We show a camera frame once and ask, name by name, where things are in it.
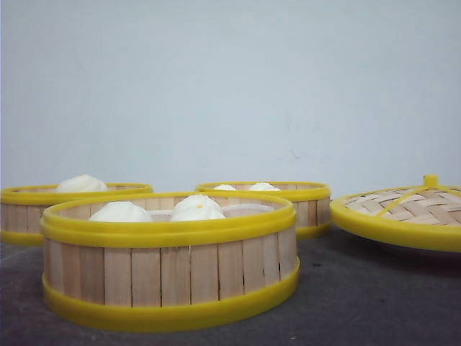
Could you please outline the white bun yellow dot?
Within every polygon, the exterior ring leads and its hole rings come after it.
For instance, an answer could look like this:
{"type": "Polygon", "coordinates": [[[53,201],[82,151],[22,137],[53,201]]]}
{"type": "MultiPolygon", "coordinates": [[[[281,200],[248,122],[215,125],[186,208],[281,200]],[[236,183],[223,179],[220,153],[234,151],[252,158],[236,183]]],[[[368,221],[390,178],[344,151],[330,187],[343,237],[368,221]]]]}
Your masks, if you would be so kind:
{"type": "Polygon", "coordinates": [[[222,208],[206,195],[190,195],[178,202],[171,212],[171,221],[203,221],[224,219],[222,208]]]}

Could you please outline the white bun left basket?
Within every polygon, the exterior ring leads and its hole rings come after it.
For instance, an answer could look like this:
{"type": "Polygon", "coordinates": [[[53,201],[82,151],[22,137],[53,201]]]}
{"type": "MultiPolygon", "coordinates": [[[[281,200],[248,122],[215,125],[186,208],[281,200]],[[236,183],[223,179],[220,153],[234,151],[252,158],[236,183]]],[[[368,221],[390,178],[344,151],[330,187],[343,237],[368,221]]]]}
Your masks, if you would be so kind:
{"type": "Polygon", "coordinates": [[[105,192],[108,186],[93,176],[81,174],[62,181],[55,189],[57,193],[105,192]]]}

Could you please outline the small white bun left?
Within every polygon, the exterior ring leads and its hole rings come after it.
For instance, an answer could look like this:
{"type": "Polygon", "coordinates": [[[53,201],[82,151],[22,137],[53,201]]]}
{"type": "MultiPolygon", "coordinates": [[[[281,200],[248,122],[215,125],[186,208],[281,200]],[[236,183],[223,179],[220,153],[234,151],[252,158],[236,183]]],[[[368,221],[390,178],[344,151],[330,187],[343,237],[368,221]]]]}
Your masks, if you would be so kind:
{"type": "Polygon", "coordinates": [[[234,191],[236,188],[233,185],[228,185],[228,184],[220,184],[216,185],[213,188],[214,190],[224,190],[224,191],[234,191]]]}

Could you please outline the small white bun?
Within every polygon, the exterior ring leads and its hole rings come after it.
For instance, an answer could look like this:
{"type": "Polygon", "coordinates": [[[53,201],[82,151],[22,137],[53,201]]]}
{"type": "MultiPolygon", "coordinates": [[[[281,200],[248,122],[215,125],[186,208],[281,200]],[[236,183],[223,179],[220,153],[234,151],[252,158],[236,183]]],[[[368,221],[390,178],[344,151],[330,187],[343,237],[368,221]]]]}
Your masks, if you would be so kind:
{"type": "Polygon", "coordinates": [[[214,190],[224,190],[224,191],[234,191],[236,188],[233,185],[228,185],[228,184],[220,184],[216,185],[213,188],[214,190]]]}
{"type": "Polygon", "coordinates": [[[257,182],[249,187],[249,191],[280,191],[281,189],[268,183],[268,182],[257,182]]]}

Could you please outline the white bun front left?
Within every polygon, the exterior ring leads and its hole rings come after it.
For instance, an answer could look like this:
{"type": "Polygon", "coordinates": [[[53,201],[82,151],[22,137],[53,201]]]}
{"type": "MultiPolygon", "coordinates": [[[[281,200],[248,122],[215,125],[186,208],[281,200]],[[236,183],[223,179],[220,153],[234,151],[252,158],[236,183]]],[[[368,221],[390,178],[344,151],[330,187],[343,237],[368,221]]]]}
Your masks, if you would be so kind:
{"type": "Polygon", "coordinates": [[[148,211],[129,201],[110,202],[94,213],[90,221],[97,222],[151,222],[148,211]]]}

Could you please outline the small white bun right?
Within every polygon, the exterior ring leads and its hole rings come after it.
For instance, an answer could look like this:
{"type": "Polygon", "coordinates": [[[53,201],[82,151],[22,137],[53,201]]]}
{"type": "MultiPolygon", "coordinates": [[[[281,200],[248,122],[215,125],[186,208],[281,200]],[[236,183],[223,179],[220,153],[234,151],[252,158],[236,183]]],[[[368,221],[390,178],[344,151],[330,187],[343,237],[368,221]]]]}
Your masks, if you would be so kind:
{"type": "Polygon", "coordinates": [[[268,182],[257,182],[249,187],[249,191],[280,191],[281,189],[268,183],[268,182]]]}

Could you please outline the woven bamboo steamer lid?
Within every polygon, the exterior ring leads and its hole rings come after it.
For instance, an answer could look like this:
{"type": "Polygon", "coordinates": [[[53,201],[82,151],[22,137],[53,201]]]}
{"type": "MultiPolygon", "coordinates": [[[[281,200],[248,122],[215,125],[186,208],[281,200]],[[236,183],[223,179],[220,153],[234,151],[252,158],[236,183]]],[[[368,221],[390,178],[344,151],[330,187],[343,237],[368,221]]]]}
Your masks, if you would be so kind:
{"type": "Polygon", "coordinates": [[[409,249],[460,252],[460,187],[435,174],[418,186],[394,187],[332,200],[340,229],[364,239],[409,249]]]}

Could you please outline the white plate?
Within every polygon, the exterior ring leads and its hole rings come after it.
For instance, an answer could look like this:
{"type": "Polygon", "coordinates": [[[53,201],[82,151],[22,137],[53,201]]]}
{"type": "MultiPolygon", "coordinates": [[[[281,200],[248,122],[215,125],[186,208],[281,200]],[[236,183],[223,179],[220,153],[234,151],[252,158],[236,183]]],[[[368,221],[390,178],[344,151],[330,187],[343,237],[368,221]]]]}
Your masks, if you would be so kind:
{"type": "Polygon", "coordinates": [[[380,241],[375,241],[371,239],[361,238],[361,241],[364,241],[370,245],[380,248],[383,251],[389,252],[396,256],[401,257],[418,257],[424,260],[444,260],[450,261],[454,260],[456,262],[460,261],[459,252],[445,252],[438,250],[429,250],[429,249],[418,249],[413,247],[403,247],[400,245],[387,244],[380,241]]]}

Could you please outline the bamboo steamer basket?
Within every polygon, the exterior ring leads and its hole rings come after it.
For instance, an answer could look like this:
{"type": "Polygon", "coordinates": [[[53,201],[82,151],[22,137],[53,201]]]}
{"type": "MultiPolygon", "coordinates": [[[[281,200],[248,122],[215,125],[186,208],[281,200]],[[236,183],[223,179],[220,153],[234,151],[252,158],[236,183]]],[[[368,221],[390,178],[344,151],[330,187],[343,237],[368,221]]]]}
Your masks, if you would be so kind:
{"type": "Polygon", "coordinates": [[[99,192],[57,192],[56,185],[10,187],[1,191],[1,241],[20,246],[40,246],[40,219],[53,205],[84,198],[153,192],[148,184],[108,182],[99,192]]]}
{"type": "Polygon", "coordinates": [[[47,208],[41,219],[47,307],[76,324],[122,332],[175,332],[246,319],[286,301],[300,271],[295,209],[285,199],[215,191],[227,217],[167,221],[183,192],[130,202],[150,223],[96,222],[91,198],[47,208]]]}
{"type": "Polygon", "coordinates": [[[297,239],[310,239],[324,234],[331,224],[331,191],[328,185],[306,181],[249,181],[249,182],[207,182],[196,186],[200,192],[214,191],[220,184],[233,185],[243,193],[261,193],[289,200],[295,209],[297,239]],[[257,182],[268,182],[280,191],[249,191],[257,182]]]}

